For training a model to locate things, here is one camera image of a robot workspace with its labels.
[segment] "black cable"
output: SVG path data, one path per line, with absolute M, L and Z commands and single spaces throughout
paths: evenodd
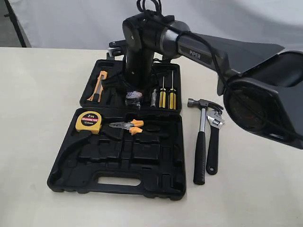
M 137 5 L 141 3 L 142 0 L 138 0 L 137 1 Z M 157 7 L 159 8 L 159 6 L 161 5 L 161 0 L 157 0 L 158 2 L 156 2 L 156 0 L 151 0 L 154 4 L 155 4 L 155 7 L 157 9 Z M 242 105 L 244 106 L 247 110 L 249 110 L 255 117 L 259 118 L 260 120 L 270 124 L 271 126 L 273 126 L 274 128 L 288 134 L 288 135 L 291 135 L 299 140 L 302 140 L 303 141 L 303 135 L 300 135 L 294 131 L 290 131 L 284 127 L 281 127 L 280 125 L 274 123 L 274 122 L 271 122 L 269 121 L 268 119 L 265 119 L 263 116 L 261 116 L 260 114 L 258 114 L 254 109 L 252 109 L 249 105 L 247 105 L 247 103 L 245 103 L 239 96 L 238 94 L 235 93 L 235 91 L 233 89 L 230 88 L 230 86 L 228 85 L 224 75 L 222 74 L 221 72 L 221 69 L 220 69 L 220 66 L 218 64 L 218 61 L 217 61 L 217 58 L 216 58 L 216 55 L 215 55 L 215 51 L 214 51 L 214 48 L 205 40 L 203 39 L 202 37 L 190 32 L 190 31 L 181 31 L 179 29 L 176 29 L 172 26 L 169 26 L 169 25 L 166 25 L 165 23 L 162 23 L 161 21 L 158 21 L 158 20 L 155 20 L 152 16 L 154 13 L 156 13 L 157 16 L 160 16 L 160 17 L 163 17 L 162 13 L 159 11 L 159 10 L 156 10 L 156 12 L 153 12 L 153 11 L 150 11 L 150 10 L 142 10 L 141 12 L 143 12 L 147 17 L 148 19 L 152 20 L 153 22 L 155 23 L 158 23 L 166 28 L 169 28 L 170 30 L 172 30 L 173 32 L 176 32 L 177 34 L 179 34 L 179 37 L 181 37 L 182 35 L 188 35 L 194 39 L 196 39 L 197 41 L 200 41 L 201 43 L 203 43 L 210 51 L 211 53 L 211 56 L 212 56 L 212 59 L 213 59 L 213 62 L 214 62 L 214 68 L 218 74 L 218 77 L 219 79 L 222 81 L 224 87 L 226 88 L 226 90 L 228 90 L 228 92 L 230 92 L 234 98 L 236 98 L 236 100 Z

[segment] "robotic arm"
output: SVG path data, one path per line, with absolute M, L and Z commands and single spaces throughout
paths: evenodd
M 142 13 L 123 22 L 127 43 L 124 76 L 129 84 L 146 88 L 155 52 L 165 59 L 183 55 L 218 72 L 217 63 L 221 71 L 217 93 L 223 95 L 226 110 L 236 124 L 303 149 L 303 119 L 299 117 L 303 112 L 302 53 L 281 53 L 284 47 L 277 44 L 191 33 L 188 25 L 174 16 L 138 9 Z

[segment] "tape measure label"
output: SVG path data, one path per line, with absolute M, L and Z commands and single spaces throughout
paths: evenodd
M 96 114 L 89 113 L 89 114 L 86 114 L 82 117 L 81 123 L 84 126 L 92 126 L 92 125 L 96 124 L 98 122 L 98 120 L 99 120 L 99 118 Z

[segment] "black plastic tool case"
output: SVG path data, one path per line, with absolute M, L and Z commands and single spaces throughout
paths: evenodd
M 113 88 L 104 89 L 100 103 L 87 101 L 93 93 L 101 70 L 107 78 L 122 68 L 121 61 L 98 60 L 80 99 L 47 184 L 54 192 L 107 192 L 142 194 L 180 200 L 186 191 L 181 110 L 180 70 L 175 64 L 154 64 L 153 73 L 162 85 L 171 87 L 171 71 L 175 71 L 174 87 L 177 90 L 177 109 L 150 107 L 150 93 L 144 94 L 141 109 L 125 106 L 125 94 Z M 85 111 L 96 111 L 102 116 L 98 135 L 90 131 L 77 132 L 75 123 Z M 111 122 L 143 120 L 142 129 L 150 135 L 134 136 Z M 137 186 L 98 183 L 100 177 L 136 178 Z

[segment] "hammer head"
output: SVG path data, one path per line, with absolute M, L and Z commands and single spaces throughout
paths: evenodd
M 222 113 L 222 110 L 224 109 L 219 104 L 214 103 L 212 101 L 205 100 L 205 99 L 194 100 L 192 98 L 189 98 L 188 102 L 187 102 L 187 106 L 188 107 L 198 107 L 200 109 L 210 107 L 210 108 L 213 108 L 213 109 L 217 110 L 220 113 Z

